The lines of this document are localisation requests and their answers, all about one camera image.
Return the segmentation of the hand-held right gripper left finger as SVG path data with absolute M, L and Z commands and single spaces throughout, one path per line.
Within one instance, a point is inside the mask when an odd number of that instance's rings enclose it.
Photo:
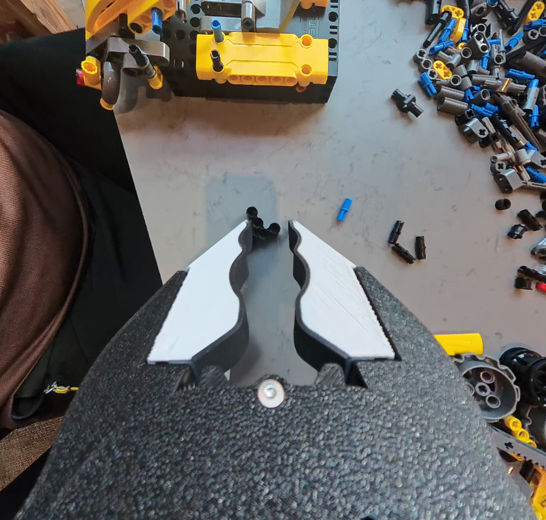
M 242 287 L 249 277 L 251 223 L 239 223 L 183 271 L 183 281 L 147 356 L 148 364 L 228 372 L 249 343 Z

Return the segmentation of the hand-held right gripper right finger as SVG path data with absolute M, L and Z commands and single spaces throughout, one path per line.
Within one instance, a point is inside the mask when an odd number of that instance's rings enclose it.
M 294 345 L 318 372 L 336 364 L 344 377 L 362 361 L 396 352 L 357 275 L 357 266 L 296 220 L 289 221 L 295 301 Z

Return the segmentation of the black multi-hole connector piece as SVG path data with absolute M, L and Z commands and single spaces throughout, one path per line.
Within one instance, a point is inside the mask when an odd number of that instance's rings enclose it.
M 281 230 L 281 226 L 273 222 L 268 227 L 264 226 L 263 220 L 258 216 L 258 210 L 255 207 L 248 207 L 246 210 L 247 220 L 251 223 L 253 243 L 262 243 L 276 240 Z

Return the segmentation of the pile of small building parts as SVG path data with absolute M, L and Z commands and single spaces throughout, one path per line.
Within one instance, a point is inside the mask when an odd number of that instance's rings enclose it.
M 545 231 L 545 0 L 406 0 L 427 6 L 418 84 L 470 144 L 490 149 L 503 195 L 539 193 L 507 237 Z

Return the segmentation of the yellow toy vehicle model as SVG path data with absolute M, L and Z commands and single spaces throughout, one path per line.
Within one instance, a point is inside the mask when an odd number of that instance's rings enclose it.
M 79 85 L 117 114 L 171 96 L 325 104 L 339 0 L 86 0 Z

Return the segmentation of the grey desk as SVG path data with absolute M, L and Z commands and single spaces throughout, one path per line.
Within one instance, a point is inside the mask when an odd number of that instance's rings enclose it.
M 260 104 L 173 97 L 140 100 L 116 115 L 161 278 L 167 281 L 219 241 L 254 206 L 279 239 L 248 258 L 249 347 L 230 380 L 264 374 L 312 383 L 293 343 L 288 220 L 295 219 L 365 267 L 433 334 L 480 333 L 484 351 L 511 345 L 545 355 L 545 294 L 514 289 L 535 266 L 544 232 L 507 237 L 539 193 L 500 193 L 488 148 L 468 143 L 417 83 L 413 55 L 430 27 L 421 2 L 340 0 L 338 79 L 327 104 Z M 415 95 L 419 118 L 399 112 L 394 90 Z M 353 200 L 336 222 L 345 198 Z M 387 244 L 396 221 L 407 264 Z

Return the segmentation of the yellow curved panel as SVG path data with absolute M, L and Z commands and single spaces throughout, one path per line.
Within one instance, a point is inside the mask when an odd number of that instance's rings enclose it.
M 434 338 L 451 357 L 464 353 L 482 355 L 484 352 L 480 333 L 436 334 Z

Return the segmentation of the group of grey toothed wheels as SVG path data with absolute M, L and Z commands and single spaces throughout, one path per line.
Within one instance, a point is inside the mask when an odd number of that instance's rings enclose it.
M 545 407 L 531 406 L 521 400 L 515 376 L 500 363 L 500 357 L 464 353 L 453 360 L 488 423 L 515 415 L 525 428 L 545 425 Z

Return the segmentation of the black wheel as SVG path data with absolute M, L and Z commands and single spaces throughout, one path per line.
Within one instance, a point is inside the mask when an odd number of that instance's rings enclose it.
M 527 347 L 511 347 L 500 356 L 520 388 L 521 400 L 531 406 L 545 407 L 545 357 Z

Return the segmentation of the black long axle pin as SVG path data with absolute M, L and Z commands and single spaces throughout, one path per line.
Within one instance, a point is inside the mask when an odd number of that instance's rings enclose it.
M 403 114 L 411 114 L 416 119 L 423 113 L 422 108 L 417 104 L 417 100 L 413 94 L 405 94 L 399 89 L 396 89 L 393 91 L 391 99 L 399 112 Z

